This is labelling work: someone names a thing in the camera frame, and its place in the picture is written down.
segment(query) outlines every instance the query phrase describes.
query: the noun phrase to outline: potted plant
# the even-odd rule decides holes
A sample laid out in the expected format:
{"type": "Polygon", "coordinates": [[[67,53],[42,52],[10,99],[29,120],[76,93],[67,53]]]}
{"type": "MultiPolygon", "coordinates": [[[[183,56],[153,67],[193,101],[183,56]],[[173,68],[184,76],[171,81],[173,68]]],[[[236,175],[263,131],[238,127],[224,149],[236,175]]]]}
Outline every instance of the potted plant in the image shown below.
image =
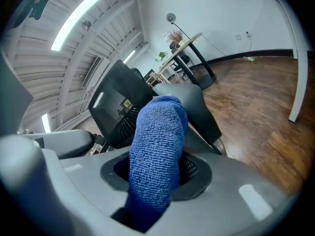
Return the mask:
{"type": "Polygon", "coordinates": [[[159,52],[158,56],[161,58],[160,61],[162,61],[167,56],[167,52],[159,52]]]}
{"type": "Polygon", "coordinates": [[[170,40],[172,40],[175,44],[182,45],[183,41],[183,33],[180,30],[173,30],[168,36],[170,40]]]}

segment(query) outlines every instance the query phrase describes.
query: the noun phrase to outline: ceiling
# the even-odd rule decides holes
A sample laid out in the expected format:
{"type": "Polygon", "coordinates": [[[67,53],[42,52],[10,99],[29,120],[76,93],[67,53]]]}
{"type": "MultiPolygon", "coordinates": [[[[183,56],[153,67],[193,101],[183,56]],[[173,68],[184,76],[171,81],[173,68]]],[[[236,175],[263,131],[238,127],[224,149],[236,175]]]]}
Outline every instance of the ceiling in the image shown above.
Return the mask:
{"type": "Polygon", "coordinates": [[[87,104],[82,106],[81,101],[90,99],[94,88],[87,92],[81,86],[96,57],[106,60],[105,65],[97,68],[103,73],[117,59],[126,58],[144,44],[136,0],[99,0],[71,30],[62,49],[52,51],[57,33],[82,1],[49,0],[38,21],[27,18],[3,39],[4,52],[15,73],[34,97],[23,118],[22,129],[44,132],[41,116],[45,113],[51,130],[82,114],[87,104]],[[91,21],[101,37],[91,29],[82,28],[85,20],[91,21]]]}

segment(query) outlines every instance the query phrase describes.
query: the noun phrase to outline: mesh chair back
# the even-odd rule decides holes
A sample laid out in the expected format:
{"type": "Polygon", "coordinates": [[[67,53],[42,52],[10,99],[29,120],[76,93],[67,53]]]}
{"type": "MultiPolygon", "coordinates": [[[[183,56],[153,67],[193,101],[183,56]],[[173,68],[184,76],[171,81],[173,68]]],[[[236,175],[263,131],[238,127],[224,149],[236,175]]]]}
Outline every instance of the mesh chair back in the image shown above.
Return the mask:
{"type": "Polygon", "coordinates": [[[91,115],[108,145],[131,145],[138,113],[154,95],[121,60],[113,65],[89,103],[91,115]]]}
{"type": "Polygon", "coordinates": [[[137,68],[131,68],[131,71],[134,73],[135,76],[137,76],[139,79],[144,80],[142,74],[140,73],[140,71],[137,68]]]}

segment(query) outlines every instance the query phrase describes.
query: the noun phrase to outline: table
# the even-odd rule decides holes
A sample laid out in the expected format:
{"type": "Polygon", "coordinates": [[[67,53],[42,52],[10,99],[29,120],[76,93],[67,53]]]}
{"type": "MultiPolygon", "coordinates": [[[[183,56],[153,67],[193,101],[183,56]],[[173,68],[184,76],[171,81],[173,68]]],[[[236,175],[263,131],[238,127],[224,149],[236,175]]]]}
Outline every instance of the table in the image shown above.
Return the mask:
{"type": "Polygon", "coordinates": [[[198,49],[194,46],[193,41],[195,41],[198,37],[200,37],[202,33],[198,33],[196,36],[192,37],[190,40],[188,40],[186,43],[184,43],[174,54],[161,66],[159,71],[162,71],[166,66],[170,65],[170,62],[174,60],[181,68],[182,70],[187,74],[187,76],[190,78],[192,83],[198,85],[201,87],[202,90],[208,88],[213,84],[214,81],[216,81],[216,75],[211,70],[209,64],[206,62],[206,60],[203,58],[201,53],[198,51],[198,49]],[[182,61],[180,57],[178,57],[179,52],[183,51],[187,46],[189,46],[193,52],[197,55],[197,57],[200,59],[206,70],[208,71],[208,74],[204,75],[200,79],[196,79],[188,66],[182,61]]]}
{"type": "Polygon", "coordinates": [[[155,82],[155,81],[160,81],[160,82],[166,82],[166,83],[170,83],[168,81],[168,79],[166,79],[163,74],[160,74],[160,73],[154,73],[152,74],[147,80],[146,80],[146,83],[153,88],[152,84],[155,82]]]}

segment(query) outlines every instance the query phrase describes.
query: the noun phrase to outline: white wall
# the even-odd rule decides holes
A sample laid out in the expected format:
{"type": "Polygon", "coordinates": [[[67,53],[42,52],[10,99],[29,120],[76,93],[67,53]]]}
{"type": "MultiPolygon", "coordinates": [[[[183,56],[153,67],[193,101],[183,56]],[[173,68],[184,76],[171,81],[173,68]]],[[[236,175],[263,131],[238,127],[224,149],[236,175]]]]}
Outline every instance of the white wall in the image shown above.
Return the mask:
{"type": "Polygon", "coordinates": [[[153,56],[152,50],[147,49],[135,62],[132,63],[132,67],[137,68],[142,76],[145,76],[151,69],[158,71],[161,63],[154,61],[158,56],[153,56]]]}
{"type": "MultiPolygon", "coordinates": [[[[173,12],[176,24],[190,37],[203,32],[226,55],[246,52],[252,34],[252,50],[291,49],[292,44],[285,21],[274,0],[138,0],[143,18],[145,39],[153,53],[168,50],[163,33],[177,28],[166,21],[173,12]],[[242,40],[236,40],[239,33],[242,40]]],[[[206,60],[223,56],[203,37],[195,46],[206,60]]],[[[190,52],[194,63],[200,63],[190,52]]]]}

